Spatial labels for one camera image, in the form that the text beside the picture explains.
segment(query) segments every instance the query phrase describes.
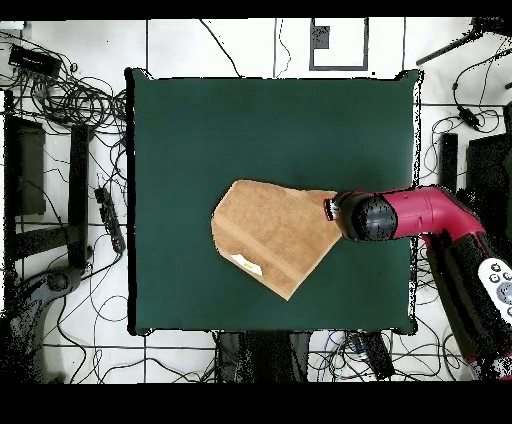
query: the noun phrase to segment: floor tile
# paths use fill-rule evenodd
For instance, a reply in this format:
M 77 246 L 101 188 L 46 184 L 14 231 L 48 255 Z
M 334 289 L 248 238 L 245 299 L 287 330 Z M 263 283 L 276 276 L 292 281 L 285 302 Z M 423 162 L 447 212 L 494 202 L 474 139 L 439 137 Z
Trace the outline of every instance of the floor tile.
M 278 38 L 276 74 L 286 69 L 289 57 L 291 60 L 281 78 L 393 79 L 402 70 L 403 18 L 369 18 L 368 71 L 310 71 L 310 33 L 310 18 L 284 19 L 281 41 L 290 56 Z
M 76 63 L 76 78 L 110 90 L 93 78 L 102 79 L 115 94 L 126 88 L 125 68 L 146 66 L 144 20 L 33 21 L 25 37 Z
M 205 24 L 247 77 L 272 77 L 274 19 L 206 19 Z M 233 65 L 198 19 L 152 19 L 149 72 L 155 78 L 236 77 Z
M 144 382 L 143 363 L 129 366 L 144 359 L 143 349 L 97 349 L 95 356 L 94 349 L 88 348 L 86 354 L 86 360 L 76 374 L 73 384 L 98 384 L 98 380 L 103 381 L 104 384 Z M 70 382 L 83 358 L 83 352 L 76 347 L 44 347 L 47 372 L 50 375 L 65 373 L 66 383 Z
M 173 383 L 199 380 L 213 366 L 214 353 L 204 350 L 147 349 L 147 357 L 155 359 L 167 369 L 156 361 L 148 360 L 146 382 Z
M 462 37 L 471 29 L 470 18 L 407 18 L 406 59 L 407 69 L 417 68 L 416 61 Z M 425 103 L 454 103 L 452 85 L 457 76 L 468 66 L 494 55 L 504 38 L 485 34 L 482 38 L 461 46 L 443 56 L 420 66 L 425 71 L 422 101 Z M 505 42 L 502 50 L 512 47 Z M 489 71 L 483 104 L 506 104 L 512 93 L 505 90 L 510 81 L 512 55 L 500 58 Z M 456 90 L 461 104 L 478 104 L 489 63 L 465 73 Z
M 215 348 L 212 333 L 205 331 L 156 330 L 146 337 L 151 347 L 187 346 L 205 349 Z
M 100 228 L 89 229 L 89 240 L 98 240 L 96 252 L 99 253 L 94 258 L 94 270 L 110 265 L 116 257 L 109 237 L 102 236 L 103 234 L 105 232 Z M 131 336 L 127 330 L 127 297 L 128 270 L 127 257 L 124 256 L 110 271 L 105 270 L 92 279 L 83 281 L 67 296 L 67 305 L 61 320 L 63 332 L 80 344 L 94 345 L 96 341 L 96 345 L 142 347 L 143 338 Z M 48 312 L 45 321 L 46 343 L 63 343 L 63 338 L 55 328 L 62 307 L 63 301 L 59 299 Z

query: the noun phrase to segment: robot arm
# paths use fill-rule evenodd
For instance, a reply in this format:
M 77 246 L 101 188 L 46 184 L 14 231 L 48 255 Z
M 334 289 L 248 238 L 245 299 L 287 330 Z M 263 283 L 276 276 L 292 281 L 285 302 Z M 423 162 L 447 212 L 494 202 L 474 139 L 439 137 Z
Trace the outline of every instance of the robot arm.
M 454 337 L 474 375 L 512 379 L 512 269 L 478 218 L 435 186 L 341 192 L 324 202 L 344 238 L 420 235 Z

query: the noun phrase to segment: white floor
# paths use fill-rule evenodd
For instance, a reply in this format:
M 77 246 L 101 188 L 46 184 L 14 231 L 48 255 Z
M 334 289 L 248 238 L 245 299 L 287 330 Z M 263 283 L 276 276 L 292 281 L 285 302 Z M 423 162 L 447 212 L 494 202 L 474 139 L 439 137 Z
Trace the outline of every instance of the white floor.
M 219 38 L 223 47 L 232 57 L 238 72 L 244 76 L 266 77 L 280 74 L 280 78 L 299 77 L 351 77 L 366 76 L 371 78 L 391 79 L 402 69 L 416 68 L 415 62 L 420 57 L 448 44 L 460 37 L 470 28 L 470 18 L 370 18 L 369 69 L 367 72 L 310 72 L 309 65 L 309 19 L 277 19 L 277 33 L 281 34 L 276 41 L 276 64 L 274 70 L 274 18 L 252 20 L 212 20 L 206 21 L 211 30 Z M 338 23 L 331 22 L 333 27 Z M 156 20 L 156 21 L 64 21 L 64 22 L 31 22 L 30 28 L 23 32 L 27 40 L 41 44 L 53 51 L 66 54 L 72 62 L 78 64 L 77 77 L 96 77 L 107 81 L 118 93 L 125 88 L 123 71 L 126 67 L 148 68 L 156 78 L 174 76 L 215 76 L 231 77 L 235 72 L 230 61 L 218 47 L 212 36 L 197 20 Z M 456 113 L 452 95 L 452 84 L 457 75 L 467 66 L 492 56 L 502 39 L 495 35 L 485 35 L 476 42 L 465 45 L 445 56 L 434 59 L 421 67 L 425 71 L 422 85 L 421 136 L 422 152 L 431 143 L 433 124 Z M 0 73 L 5 72 L 5 59 L 0 56 Z M 483 89 L 484 77 L 488 66 L 482 65 L 467 72 L 459 81 L 457 99 L 459 103 L 478 105 Z M 486 91 L 482 99 L 484 109 L 493 109 L 502 115 L 500 105 L 512 100 L 512 91 L 504 89 L 505 84 L 512 81 L 512 55 L 500 59 L 490 69 Z M 89 83 L 108 89 L 101 82 L 89 80 Z M 23 100 L 23 107 L 30 110 L 30 99 Z M 477 107 L 470 107 L 478 112 Z M 495 118 L 488 118 L 488 126 L 495 126 Z M 492 134 L 504 132 L 503 120 Z M 459 134 L 459 171 L 464 171 L 464 146 L 470 139 L 485 134 L 473 131 L 465 126 L 457 129 Z M 117 140 L 110 137 L 108 143 Z M 45 167 L 47 170 L 57 168 L 67 176 L 69 166 L 57 160 L 69 160 L 69 141 L 62 136 L 47 136 Z M 101 166 L 111 172 L 109 149 L 97 139 L 91 143 L 91 153 Z M 433 155 L 426 158 L 432 166 Z M 121 160 L 119 167 L 126 170 Z M 90 184 L 97 185 L 99 178 L 108 175 L 90 162 Z M 423 164 L 421 175 L 427 170 Z M 436 182 L 431 175 L 422 180 L 424 184 Z M 459 177 L 459 187 L 464 184 L 464 175 Z M 46 174 L 45 190 L 55 204 L 57 213 L 63 221 L 67 219 L 67 184 L 57 172 Z M 120 190 L 114 189 L 113 198 L 116 203 L 120 221 L 126 222 L 126 208 Z M 56 222 L 50 208 L 44 217 L 25 217 L 29 222 Z M 104 234 L 98 213 L 97 204 L 90 201 L 89 241 Z M 24 224 L 24 231 L 40 228 L 34 224 Z M 17 264 L 18 272 L 30 276 L 46 268 L 50 261 L 65 252 L 56 249 L 44 254 L 30 257 Z M 108 265 L 115 257 L 107 237 L 99 239 L 96 246 L 95 269 Z M 109 322 L 97 319 L 91 302 L 96 309 L 111 296 L 127 296 L 127 261 L 133 259 L 125 256 L 120 263 L 106 275 L 101 286 L 89 296 L 89 283 L 84 282 L 74 293 L 68 296 L 63 331 L 78 343 L 85 346 L 87 358 L 79 371 L 75 382 L 97 383 L 91 374 L 93 367 L 94 346 L 100 350 L 100 375 L 113 367 L 140 362 L 138 365 L 124 369 L 113 369 L 105 377 L 105 383 L 140 383 L 140 382 L 172 382 L 178 378 L 172 371 L 163 369 L 154 361 L 143 359 L 155 358 L 166 367 L 182 373 L 204 372 L 213 358 L 211 335 L 202 332 L 156 331 L 146 339 L 132 337 L 126 331 L 126 300 L 123 297 L 113 298 L 102 309 L 102 315 L 117 321 Z M 92 279 L 95 287 L 103 274 Z M 436 290 L 424 287 L 418 291 L 419 304 L 433 301 Z M 62 309 L 62 300 L 51 307 L 46 320 L 45 355 L 51 371 L 64 371 L 68 380 L 81 363 L 83 353 L 63 339 L 55 328 L 57 316 Z M 439 299 L 417 307 L 419 331 L 414 336 L 393 337 L 393 357 L 395 366 L 403 373 L 433 373 L 440 367 L 437 376 L 416 376 L 418 379 L 448 380 L 449 376 L 439 348 L 436 347 L 436 335 L 425 325 L 430 326 L 440 341 L 450 333 L 445 314 Z M 332 350 L 330 342 L 326 346 L 328 332 L 317 331 L 311 339 L 312 351 Z M 336 341 L 339 334 L 332 338 Z M 447 344 L 452 352 L 457 348 L 451 338 Z M 321 357 L 311 354 L 310 363 L 316 367 Z M 457 379 L 467 379 L 464 367 L 452 369 Z M 316 381 L 317 372 L 310 370 L 310 379 Z

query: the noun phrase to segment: white label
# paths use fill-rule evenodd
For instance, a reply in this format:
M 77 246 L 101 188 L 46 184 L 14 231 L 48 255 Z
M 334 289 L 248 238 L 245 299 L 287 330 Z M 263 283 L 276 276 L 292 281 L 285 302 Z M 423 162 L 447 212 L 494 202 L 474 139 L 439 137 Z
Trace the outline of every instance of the white label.
M 231 255 L 231 257 L 235 260 L 235 262 L 238 265 L 245 268 L 246 270 L 254 272 L 255 274 L 258 274 L 259 276 L 263 276 L 263 273 L 261 272 L 261 267 L 259 265 L 249 262 L 242 255 Z

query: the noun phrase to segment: plug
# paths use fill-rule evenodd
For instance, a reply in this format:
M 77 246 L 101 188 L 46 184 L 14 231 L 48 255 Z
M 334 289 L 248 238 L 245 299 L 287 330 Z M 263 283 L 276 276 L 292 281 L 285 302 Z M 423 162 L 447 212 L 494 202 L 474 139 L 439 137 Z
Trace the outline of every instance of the plug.
M 459 111 L 460 119 L 462 119 L 466 123 L 466 125 L 470 126 L 475 130 L 479 129 L 480 122 L 478 122 L 478 118 L 473 112 L 471 112 L 468 108 L 464 108 L 462 106 L 457 106 L 457 109 Z

